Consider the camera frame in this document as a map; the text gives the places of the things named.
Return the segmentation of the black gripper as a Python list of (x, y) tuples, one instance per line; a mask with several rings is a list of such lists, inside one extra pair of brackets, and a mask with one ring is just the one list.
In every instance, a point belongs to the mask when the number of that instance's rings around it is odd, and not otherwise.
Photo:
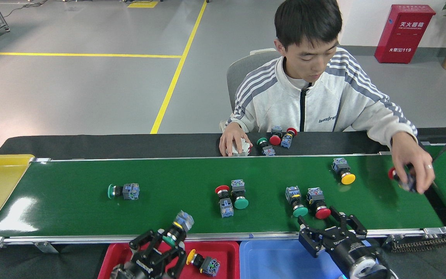
[[(331, 216), (339, 222), (340, 233), (316, 229), (308, 225), (304, 217), (298, 217), (300, 225), (298, 240), (302, 246), (317, 258), (324, 246), (338, 268), (344, 274), (368, 274), (374, 267), (374, 255), (370, 249), (357, 237), (366, 237), (367, 229), (354, 215), (346, 215), (331, 206)], [(354, 233), (347, 233), (350, 226)]]
[[(163, 241), (164, 236), (164, 230), (148, 230), (131, 240), (131, 258), (113, 268), (112, 279), (178, 279), (186, 265), (185, 243)], [(167, 248), (163, 253), (161, 242)], [(147, 250), (141, 250), (146, 244)]]

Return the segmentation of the person's right hand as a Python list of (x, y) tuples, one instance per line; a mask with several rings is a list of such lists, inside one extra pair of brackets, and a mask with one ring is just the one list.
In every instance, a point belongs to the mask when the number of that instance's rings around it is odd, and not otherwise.
[(249, 143), (250, 147), (253, 147), (250, 139), (243, 131), (242, 127), (237, 122), (230, 122), (223, 131), (218, 148), (223, 157), (233, 156), (233, 143), (235, 142), (237, 147), (237, 153), (241, 154), (243, 152), (242, 139)]

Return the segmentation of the person's left hand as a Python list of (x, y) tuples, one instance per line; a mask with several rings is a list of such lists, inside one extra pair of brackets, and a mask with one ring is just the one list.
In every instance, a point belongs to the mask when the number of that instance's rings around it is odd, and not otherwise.
[(392, 136), (391, 153), (395, 171), (401, 182), (408, 182), (405, 166), (412, 164), (416, 177), (416, 190), (419, 194), (424, 194), (435, 180), (430, 154), (406, 132), (397, 132)]

